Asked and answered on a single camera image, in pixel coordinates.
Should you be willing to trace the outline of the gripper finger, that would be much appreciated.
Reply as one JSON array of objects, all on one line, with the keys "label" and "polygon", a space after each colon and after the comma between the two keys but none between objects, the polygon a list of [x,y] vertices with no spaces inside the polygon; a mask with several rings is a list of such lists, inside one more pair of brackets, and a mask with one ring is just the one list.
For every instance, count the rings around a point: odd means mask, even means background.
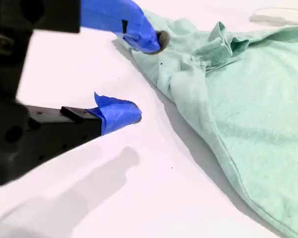
[{"label": "gripper finger", "polygon": [[98,94],[94,99],[97,106],[92,109],[28,107],[30,116],[19,153],[20,174],[142,119],[141,110],[131,101]]},{"label": "gripper finger", "polygon": [[16,0],[27,28],[78,33],[80,27],[112,32],[148,55],[162,52],[170,35],[155,30],[132,0]]}]

